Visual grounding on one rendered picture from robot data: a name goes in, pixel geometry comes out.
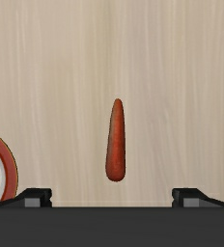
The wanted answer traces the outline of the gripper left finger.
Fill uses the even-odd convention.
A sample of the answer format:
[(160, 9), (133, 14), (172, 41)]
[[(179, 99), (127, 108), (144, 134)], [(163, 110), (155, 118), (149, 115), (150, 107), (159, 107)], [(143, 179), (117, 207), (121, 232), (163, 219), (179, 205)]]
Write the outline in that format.
[(52, 207), (50, 188), (27, 188), (13, 199), (0, 202), (0, 207)]

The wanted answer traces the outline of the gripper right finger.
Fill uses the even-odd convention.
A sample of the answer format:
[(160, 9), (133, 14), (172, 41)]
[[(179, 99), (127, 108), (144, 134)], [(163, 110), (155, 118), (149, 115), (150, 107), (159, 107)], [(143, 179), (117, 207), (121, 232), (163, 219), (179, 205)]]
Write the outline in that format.
[(224, 202), (210, 198), (197, 188), (173, 188), (172, 207), (224, 207)]

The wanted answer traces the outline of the red-rimmed floral plate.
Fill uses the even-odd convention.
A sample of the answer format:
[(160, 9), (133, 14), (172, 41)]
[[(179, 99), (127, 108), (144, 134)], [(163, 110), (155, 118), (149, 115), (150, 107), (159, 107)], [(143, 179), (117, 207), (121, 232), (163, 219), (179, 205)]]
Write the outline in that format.
[(14, 198), (17, 186), (18, 172), (13, 153), (0, 138), (0, 202)]

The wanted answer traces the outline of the orange carrot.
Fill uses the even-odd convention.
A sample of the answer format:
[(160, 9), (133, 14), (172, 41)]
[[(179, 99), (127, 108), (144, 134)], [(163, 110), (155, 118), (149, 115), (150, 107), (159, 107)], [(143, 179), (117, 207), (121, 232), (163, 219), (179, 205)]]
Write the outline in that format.
[(107, 143), (105, 172), (112, 181), (121, 181), (126, 175), (126, 133), (122, 101), (114, 101)]

